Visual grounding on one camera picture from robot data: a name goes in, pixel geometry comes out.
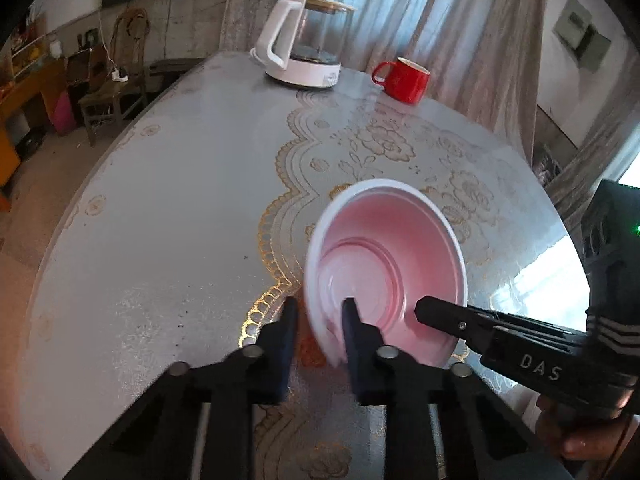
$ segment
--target tiled floor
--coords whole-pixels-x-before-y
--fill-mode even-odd
[[[84,128],[48,135],[14,174],[11,211],[0,212],[0,428],[13,443],[16,363],[38,266],[66,206],[117,134],[103,127],[93,148]]]

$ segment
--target round table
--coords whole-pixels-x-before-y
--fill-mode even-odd
[[[172,362],[210,364],[253,342],[300,288],[322,210],[374,177],[441,208],[470,304],[584,329],[577,253],[516,151],[435,101],[393,100],[363,73],[295,90],[247,54],[220,53],[126,128],[49,246],[20,364],[34,474],[61,478]],[[511,386],[462,343],[455,360],[497,391]],[[257,477],[382,478],[383,410],[354,403],[304,322],[294,366],[288,401],[257,408]]]

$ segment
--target screw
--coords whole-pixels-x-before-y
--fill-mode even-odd
[[[169,366],[169,375],[173,377],[179,377],[189,371],[189,365],[184,361],[176,361]]]
[[[242,349],[242,355],[249,359],[257,359],[262,354],[264,354],[264,350],[258,345],[247,345]]]
[[[455,363],[452,365],[451,371],[458,377],[469,377],[473,373],[471,366],[466,363]]]
[[[400,351],[391,345],[383,345],[376,350],[378,357],[382,357],[383,359],[395,359],[399,353]]]

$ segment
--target cable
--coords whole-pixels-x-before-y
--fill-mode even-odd
[[[107,59],[109,61],[111,61],[111,68],[108,71],[109,75],[111,75],[111,72],[113,72],[113,70],[117,69],[117,66],[116,66],[116,63],[114,62],[114,60],[111,59],[111,56],[109,55],[109,49],[107,48],[106,44],[104,43],[104,33],[102,31],[102,19],[100,18],[100,9],[98,9],[98,23],[100,24],[100,39],[102,40],[102,46],[104,47],[105,51],[107,51]]]
[[[602,474],[600,475],[600,480],[603,480],[604,477],[609,472],[609,469],[611,469],[611,466],[613,465],[613,461],[615,460],[616,455],[618,454],[618,451],[620,450],[620,447],[622,446],[622,443],[626,440],[626,434],[629,432],[629,428],[631,427],[631,421],[632,420],[634,420],[634,416],[633,415],[627,415],[626,416],[625,428],[624,428],[624,430],[622,430],[622,433],[620,433],[620,438],[618,439],[616,447],[613,449],[613,452],[611,453],[611,456],[607,460],[607,465],[602,470]]]

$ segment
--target white curtain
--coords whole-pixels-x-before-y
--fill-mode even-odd
[[[226,0],[220,50],[248,51],[255,46],[278,0]]]
[[[428,96],[531,161],[546,0],[340,0],[358,8],[344,66],[371,72],[405,56],[432,77]]]

